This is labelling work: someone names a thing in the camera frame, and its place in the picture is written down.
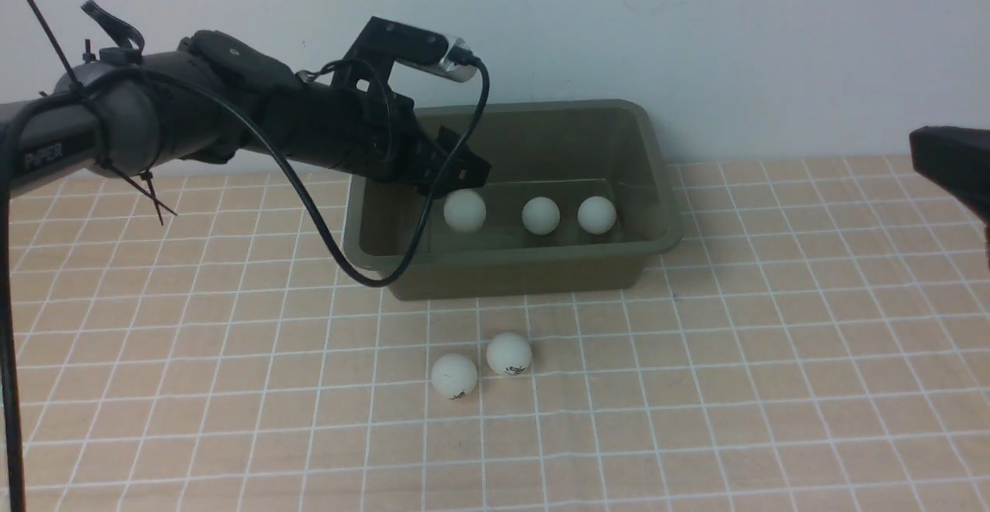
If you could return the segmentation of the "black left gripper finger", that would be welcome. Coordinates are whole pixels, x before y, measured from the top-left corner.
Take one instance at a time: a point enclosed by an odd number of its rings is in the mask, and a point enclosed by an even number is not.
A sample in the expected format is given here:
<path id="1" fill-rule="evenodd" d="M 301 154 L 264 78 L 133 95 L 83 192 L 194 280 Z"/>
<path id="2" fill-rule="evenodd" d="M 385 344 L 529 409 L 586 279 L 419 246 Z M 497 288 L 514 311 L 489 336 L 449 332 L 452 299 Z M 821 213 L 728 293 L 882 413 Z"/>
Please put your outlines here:
<path id="1" fill-rule="evenodd" d="M 451 128 L 441 127 L 436 134 L 436 142 L 448 155 L 459 142 L 460 134 Z M 441 183 L 442 188 L 480 188 L 486 184 L 491 164 L 477 155 L 466 143 L 461 145 L 449 172 Z"/>

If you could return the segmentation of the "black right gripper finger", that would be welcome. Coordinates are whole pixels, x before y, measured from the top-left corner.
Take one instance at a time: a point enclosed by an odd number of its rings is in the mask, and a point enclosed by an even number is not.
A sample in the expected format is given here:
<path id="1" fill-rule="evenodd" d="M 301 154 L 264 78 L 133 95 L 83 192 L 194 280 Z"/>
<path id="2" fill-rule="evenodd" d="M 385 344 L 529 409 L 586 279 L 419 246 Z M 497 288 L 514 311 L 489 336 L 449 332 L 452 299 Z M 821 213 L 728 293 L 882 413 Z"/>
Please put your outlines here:
<path id="1" fill-rule="evenodd" d="M 913 170 L 989 222 L 989 131 L 922 127 L 910 134 Z"/>

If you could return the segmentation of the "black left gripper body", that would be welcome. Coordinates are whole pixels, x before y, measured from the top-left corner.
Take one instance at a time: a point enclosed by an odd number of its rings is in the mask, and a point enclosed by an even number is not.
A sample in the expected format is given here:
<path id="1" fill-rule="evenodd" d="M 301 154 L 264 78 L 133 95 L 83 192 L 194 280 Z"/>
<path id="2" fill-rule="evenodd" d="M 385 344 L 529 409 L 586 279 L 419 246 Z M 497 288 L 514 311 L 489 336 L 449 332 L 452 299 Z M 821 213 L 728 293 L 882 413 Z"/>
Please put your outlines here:
<path id="1" fill-rule="evenodd" d="M 394 94 L 296 79 L 290 91 L 291 159 L 383 183 L 428 190 L 449 156 L 418 120 L 416 104 Z"/>

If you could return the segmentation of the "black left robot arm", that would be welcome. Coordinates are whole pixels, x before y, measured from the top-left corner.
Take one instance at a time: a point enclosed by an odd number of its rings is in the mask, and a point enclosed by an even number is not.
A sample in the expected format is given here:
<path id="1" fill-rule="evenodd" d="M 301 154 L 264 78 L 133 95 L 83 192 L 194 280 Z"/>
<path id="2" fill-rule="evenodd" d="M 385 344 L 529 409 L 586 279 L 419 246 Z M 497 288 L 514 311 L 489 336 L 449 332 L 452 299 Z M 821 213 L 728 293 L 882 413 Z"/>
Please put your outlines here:
<path id="1" fill-rule="evenodd" d="M 45 107 L 21 134 L 11 123 L 26 102 L 2 106 L 2 191 L 12 197 L 87 168 L 135 177 L 176 160 L 224 164 L 238 150 L 381 183 L 422 195 L 481 187 L 491 166 L 467 148 L 473 133 L 429 134 L 410 97 L 388 85 L 395 64 L 464 83 L 476 57 L 462 39 L 371 16 L 342 60 L 319 73 L 295 72 L 219 30 L 198 30 L 168 53 L 144 54 L 127 22 L 93 1 L 84 11 L 114 40 L 86 54 L 57 83 L 58 108 Z M 85 86 L 72 93 L 73 79 Z"/>

